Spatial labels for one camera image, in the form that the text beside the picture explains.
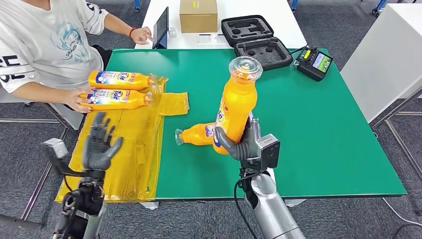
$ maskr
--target cardboard box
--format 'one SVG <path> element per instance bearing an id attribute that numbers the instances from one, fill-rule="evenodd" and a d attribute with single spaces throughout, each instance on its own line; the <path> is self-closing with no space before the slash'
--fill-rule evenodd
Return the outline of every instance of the cardboard box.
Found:
<path id="1" fill-rule="evenodd" d="M 216 0 L 180 0 L 182 33 L 217 32 Z"/>

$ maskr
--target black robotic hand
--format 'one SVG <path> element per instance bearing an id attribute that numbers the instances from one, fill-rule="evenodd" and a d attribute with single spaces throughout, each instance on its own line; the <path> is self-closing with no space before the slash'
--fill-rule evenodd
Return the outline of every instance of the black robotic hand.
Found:
<path id="1" fill-rule="evenodd" d="M 243 131 L 243 136 L 239 143 L 229 139 L 221 127 L 215 128 L 215 136 L 221 145 L 228 151 L 234 159 L 243 161 L 257 157 L 256 142 L 260 136 L 258 119 L 248 118 Z"/>
<path id="2" fill-rule="evenodd" d="M 95 169 L 106 171 L 110 167 L 111 158 L 119 151 L 123 143 L 123 137 L 119 137 L 110 146 L 114 126 L 107 133 L 110 119 L 103 124 L 105 112 L 99 112 L 91 125 L 91 135 L 87 136 L 84 151 L 82 154 L 82 165 L 84 169 Z"/>

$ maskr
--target green table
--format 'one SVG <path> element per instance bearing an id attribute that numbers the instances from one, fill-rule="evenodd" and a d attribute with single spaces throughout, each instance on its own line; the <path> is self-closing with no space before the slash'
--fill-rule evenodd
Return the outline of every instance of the green table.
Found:
<path id="1" fill-rule="evenodd" d="M 114 51 L 108 70 L 166 76 L 167 92 L 189 94 L 189 113 L 164 119 L 157 200 L 233 197 L 239 162 L 212 146 L 177 146 L 174 132 L 215 121 L 234 57 L 232 49 Z M 406 194 L 335 65 L 321 82 L 292 66 L 265 71 L 256 89 L 262 135 L 281 141 L 274 169 L 281 196 Z"/>

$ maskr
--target bottle label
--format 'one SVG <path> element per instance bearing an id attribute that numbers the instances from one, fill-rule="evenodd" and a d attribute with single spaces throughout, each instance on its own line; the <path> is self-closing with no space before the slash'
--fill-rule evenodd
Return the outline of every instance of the bottle label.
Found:
<path id="1" fill-rule="evenodd" d="M 205 126 L 205 134 L 207 135 L 207 137 L 214 137 L 214 128 L 215 125 Z"/>
<path id="2" fill-rule="evenodd" d="M 133 83 L 135 80 L 135 73 L 129 72 L 114 72 L 114 71 L 100 71 L 95 77 L 95 82 L 98 84 L 122 84 Z"/>
<path id="3" fill-rule="evenodd" d="M 215 126 L 222 127 L 224 132 L 227 132 L 226 126 L 224 124 L 224 121 L 227 116 L 228 116 L 228 107 L 225 105 L 224 99 L 222 97 L 221 102 L 220 102 L 220 107 L 217 113 L 217 119 L 215 120 Z M 217 147 L 221 146 L 215 134 L 214 134 L 214 145 Z"/>
<path id="4" fill-rule="evenodd" d="M 130 91 L 126 90 L 94 90 L 92 94 L 88 94 L 90 104 L 93 105 L 117 105 L 127 103 Z"/>

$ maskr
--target person's hand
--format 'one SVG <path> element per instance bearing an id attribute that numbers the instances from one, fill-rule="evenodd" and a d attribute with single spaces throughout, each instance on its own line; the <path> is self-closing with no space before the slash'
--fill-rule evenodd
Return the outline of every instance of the person's hand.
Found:
<path id="1" fill-rule="evenodd" d="M 132 38 L 133 42 L 139 45 L 147 44 L 147 40 L 152 41 L 151 30 L 146 26 L 143 28 L 138 28 L 132 31 L 130 34 L 130 38 Z"/>
<path id="2" fill-rule="evenodd" d="M 227 152 L 236 160 L 246 160 L 257 157 L 256 142 L 259 138 L 259 123 L 257 119 L 248 118 L 243 131 L 242 139 L 239 143 L 233 142 L 225 135 L 224 129 L 215 127 L 215 138 L 227 150 Z"/>
<path id="3" fill-rule="evenodd" d="M 90 99 L 81 98 L 81 94 L 92 94 L 94 92 L 95 87 L 84 87 L 84 88 L 77 88 L 72 91 L 68 91 L 67 94 L 64 96 L 64 104 L 67 104 L 72 109 L 79 113 L 89 113 L 91 112 L 91 107 L 82 106 L 80 103 L 90 103 Z"/>
<path id="4" fill-rule="evenodd" d="M 123 143 L 123 137 L 119 137 L 110 146 L 115 127 L 111 127 L 107 133 L 110 119 L 103 124 L 105 115 L 105 112 L 98 112 L 91 125 L 91 134 L 87 136 L 82 153 L 84 169 L 106 171 L 110 167 L 111 158 L 119 151 Z"/>

